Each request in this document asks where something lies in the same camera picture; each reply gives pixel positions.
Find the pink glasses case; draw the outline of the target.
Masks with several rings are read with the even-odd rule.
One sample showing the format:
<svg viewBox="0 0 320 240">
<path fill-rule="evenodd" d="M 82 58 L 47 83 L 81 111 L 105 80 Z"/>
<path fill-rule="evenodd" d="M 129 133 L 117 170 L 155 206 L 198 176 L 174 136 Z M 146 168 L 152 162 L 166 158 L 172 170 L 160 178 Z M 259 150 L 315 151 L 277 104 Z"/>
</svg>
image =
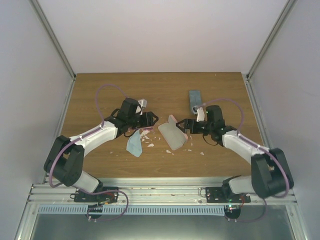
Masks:
<svg viewBox="0 0 320 240">
<path fill-rule="evenodd" d="M 158 126 L 159 132 L 173 151 L 181 148 L 188 141 L 187 134 L 176 126 L 177 122 L 176 118 L 171 114 L 168 116 L 167 122 Z"/>
</svg>

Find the light blue cleaning cloth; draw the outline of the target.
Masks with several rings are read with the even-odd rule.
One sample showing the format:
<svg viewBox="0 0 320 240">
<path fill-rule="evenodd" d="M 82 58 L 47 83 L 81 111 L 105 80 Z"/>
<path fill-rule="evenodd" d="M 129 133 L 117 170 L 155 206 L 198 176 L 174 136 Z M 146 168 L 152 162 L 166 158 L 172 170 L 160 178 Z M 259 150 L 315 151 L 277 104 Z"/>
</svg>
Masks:
<svg viewBox="0 0 320 240">
<path fill-rule="evenodd" d="M 129 137 L 126 145 L 126 150 L 137 158 L 141 156 L 143 149 L 140 139 L 140 132 L 138 130 Z"/>
</svg>

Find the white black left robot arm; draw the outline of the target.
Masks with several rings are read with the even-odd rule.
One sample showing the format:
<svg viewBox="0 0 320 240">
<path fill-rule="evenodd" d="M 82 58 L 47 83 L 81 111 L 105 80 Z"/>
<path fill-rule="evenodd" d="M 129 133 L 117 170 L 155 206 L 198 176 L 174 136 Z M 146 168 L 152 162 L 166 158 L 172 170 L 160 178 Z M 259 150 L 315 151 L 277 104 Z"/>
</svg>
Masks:
<svg viewBox="0 0 320 240">
<path fill-rule="evenodd" d="M 125 98 L 121 107 L 103 118 L 98 126 L 72 137 L 57 137 L 43 166 L 49 174 L 50 186 L 75 187 L 84 191 L 90 201 L 101 200 L 100 181 L 83 170 L 84 158 L 102 144 L 124 136 L 129 129 L 154 126 L 159 118 L 151 111 L 144 112 L 146 104 L 145 99 Z"/>
</svg>

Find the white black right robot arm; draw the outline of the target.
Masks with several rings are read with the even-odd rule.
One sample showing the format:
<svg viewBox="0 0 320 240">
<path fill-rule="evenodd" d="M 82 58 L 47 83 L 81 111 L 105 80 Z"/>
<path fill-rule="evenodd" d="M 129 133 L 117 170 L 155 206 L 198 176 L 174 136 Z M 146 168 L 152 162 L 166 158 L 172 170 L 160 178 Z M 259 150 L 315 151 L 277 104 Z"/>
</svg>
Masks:
<svg viewBox="0 0 320 240">
<path fill-rule="evenodd" d="M 228 203 L 240 194 L 256 194 L 262 199 L 284 198 L 294 186 L 285 156 L 279 148 L 268 148 L 248 139 L 239 129 L 226 125 L 218 105 L 197 109 L 197 118 L 185 118 L 176 127 L 182 132 L 210 136 L 218 145 L 235 152 L 250 164 L 249 176 L 234 176 L 223 181 L 221 196 Z"/>
</svg>

